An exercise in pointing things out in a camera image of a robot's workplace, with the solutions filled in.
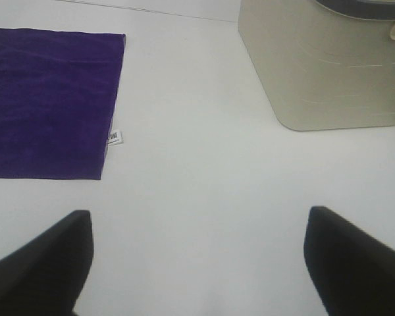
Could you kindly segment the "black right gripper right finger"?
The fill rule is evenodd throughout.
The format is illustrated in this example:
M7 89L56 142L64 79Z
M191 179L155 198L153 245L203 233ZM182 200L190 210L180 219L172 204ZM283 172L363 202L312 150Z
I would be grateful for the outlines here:
M310 209L305 264L328 315L395 315L395 250L334 211Z

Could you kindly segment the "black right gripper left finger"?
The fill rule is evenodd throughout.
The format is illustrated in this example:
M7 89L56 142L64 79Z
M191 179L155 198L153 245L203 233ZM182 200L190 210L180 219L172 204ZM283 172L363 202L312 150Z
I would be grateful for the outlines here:
M93 252L91 213L76 210L0 259L0 315L74 315Z

